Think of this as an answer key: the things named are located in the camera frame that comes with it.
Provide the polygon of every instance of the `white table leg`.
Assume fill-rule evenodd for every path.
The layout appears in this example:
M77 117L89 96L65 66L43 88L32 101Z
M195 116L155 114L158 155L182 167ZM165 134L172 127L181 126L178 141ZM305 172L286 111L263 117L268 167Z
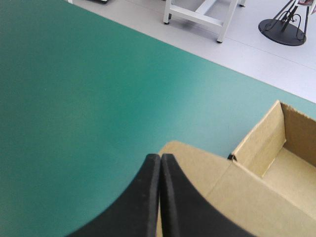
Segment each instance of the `white table leg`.
M229 5L229 9L228 9L228 13L227 13L226 19L224 21L224 24L223 24L223 26L221 28L219 37L217 39L218 43L222 43L223 40L224 40L227 28L228 28L228 26L229 26L229 24L230 24L230 22L232 20L232 17L233 17L234 11L236 9L236 6L238 4L238 1L239 0L232 0L231 4Z
M241 0L239 5L245 7L246 0Z
M171 0L166 0L166 6L164 8L164 16L163 16L163 22L165 24L169 24L169 13L170 13L170 7L171 7Z

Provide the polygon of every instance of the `cardboard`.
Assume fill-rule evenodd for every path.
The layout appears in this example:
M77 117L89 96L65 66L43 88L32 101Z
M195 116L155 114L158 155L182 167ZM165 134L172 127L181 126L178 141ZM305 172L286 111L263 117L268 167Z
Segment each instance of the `cardboard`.
M316 121L289 105L271 107L232 152L237 160L176 141L163 153L174 154L198 192L253 235L315 236Z

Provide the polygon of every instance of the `round black base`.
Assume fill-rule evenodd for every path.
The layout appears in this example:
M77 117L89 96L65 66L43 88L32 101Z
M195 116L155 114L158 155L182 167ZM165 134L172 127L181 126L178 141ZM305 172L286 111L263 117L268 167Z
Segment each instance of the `round black base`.
M271 21L271 26L275 23L275 25L271 28L270 26L267 26ZM305 43L306 37L304 37L303 31L300 29L297 33L297 27L293 26L292 24L288 24L285 31L282 32L281 29L283 28L284 23L282 23L280 20L272 20L267 19L263 20L259 24L259 30L260 32L267 38L273 40L274 42L281 43L288 46L299 46Z

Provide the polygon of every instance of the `black curved object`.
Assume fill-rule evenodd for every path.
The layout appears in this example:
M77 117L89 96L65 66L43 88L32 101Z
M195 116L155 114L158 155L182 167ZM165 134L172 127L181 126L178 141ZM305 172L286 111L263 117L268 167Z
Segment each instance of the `black curved object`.
M159 170L159 155L147 155L137 175L118 199L68 237L155 237Z
M201 196L172 154L161 159L160 206L163 237L254 237Z

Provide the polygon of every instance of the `cardboard flap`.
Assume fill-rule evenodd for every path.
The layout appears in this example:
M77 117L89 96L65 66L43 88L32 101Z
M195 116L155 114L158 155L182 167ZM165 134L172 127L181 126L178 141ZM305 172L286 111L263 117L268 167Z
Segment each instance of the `cardboard flap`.
M206 199L259 237L314 237L316 220L233 161Z
M237 161L262 177L285 143L284 117L280 101L246 135L233 154Z
M281 104L286 143L284 147L316 166L316 121L289 105Z

